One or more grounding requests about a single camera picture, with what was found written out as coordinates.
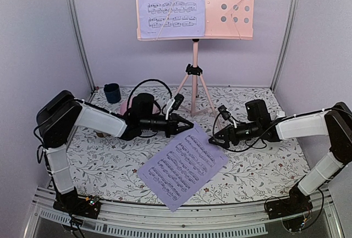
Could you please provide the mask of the pink music stand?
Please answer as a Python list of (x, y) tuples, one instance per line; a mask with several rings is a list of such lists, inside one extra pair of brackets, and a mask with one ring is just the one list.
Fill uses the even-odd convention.
[(191, 115), (196, 115), (196, 95), (198, 83), (202, 83), (207, 95), (209, 91), (198, 64), (199, 41), (201, 39), (252, 40), (254, 0), (205, 0), (205, 35), (192, 40), (193, 59), (191, 74), (186, 74), (180, 87), (192, 78)]

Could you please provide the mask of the white metronome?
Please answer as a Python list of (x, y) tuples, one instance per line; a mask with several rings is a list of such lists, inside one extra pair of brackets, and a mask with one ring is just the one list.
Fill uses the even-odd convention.
[(277, 110), (274, 114), (274, 119), (284, 118), (284, 117), (286, 117), (286, 114), (283, 110)]

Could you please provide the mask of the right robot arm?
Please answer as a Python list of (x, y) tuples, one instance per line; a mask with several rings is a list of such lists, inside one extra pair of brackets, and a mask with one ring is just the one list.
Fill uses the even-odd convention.
[(305, 206), (305, 197), (311, 195), (325, 182), (337, 175), (351, 162), (351, 110), (343, 102), (333, 107), (310, 113), (287, 117), (278, 115), (271, 118), (266, 103), (256, 99), (245, 103), (246, 123), (235, 121), (218, 132), (213, 133), (209, 143), (229, 150), (231, 145), (240, 141), (256, 138), (267, 142), (328, 136), (328, 153), (297, 182), (289, 191), (284, 209), (290, 214), (297, 213)]

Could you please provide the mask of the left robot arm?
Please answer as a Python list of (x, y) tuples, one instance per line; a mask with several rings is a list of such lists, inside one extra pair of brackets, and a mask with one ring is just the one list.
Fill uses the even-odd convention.
[(61, 205), (71, 213), (82, 207), (81, 199), (76, 197), (67, 158), (67, 144), (73, 130), (89, 129), (123, 141), (131, 141), (144, 131), (161, 131), (169, 138), (194, 126), (174, 112), (183, 99), (183, 95), (177, 94), (164, 108), (154, 112), (154, 107), (158, 106), (154, 96), (140, 93), (129, 97), (124, 114), (117, 114), (78, 99), (68, 90), (56, 95), (38, 112), (33, 134), (43, 148), (47, 171), (56, 194), (61, 196)]

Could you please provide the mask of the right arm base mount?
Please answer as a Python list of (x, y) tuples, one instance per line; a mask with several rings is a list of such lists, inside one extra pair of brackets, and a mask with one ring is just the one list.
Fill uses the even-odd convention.
[(310, 196), (300, 192), (290, 193), (287, 198), (274, 198), (264, 204), (265, 212), (269, 219), (287, 217), (313, 209)]

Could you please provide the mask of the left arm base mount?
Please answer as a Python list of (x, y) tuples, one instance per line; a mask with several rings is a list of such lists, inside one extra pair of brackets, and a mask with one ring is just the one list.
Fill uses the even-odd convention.
[(56, 193), (53, 208), (73, 216), (97, 219), (101, 202), (97, 196), (80, 197), (76, 190), (73, 190), (66, 194)]

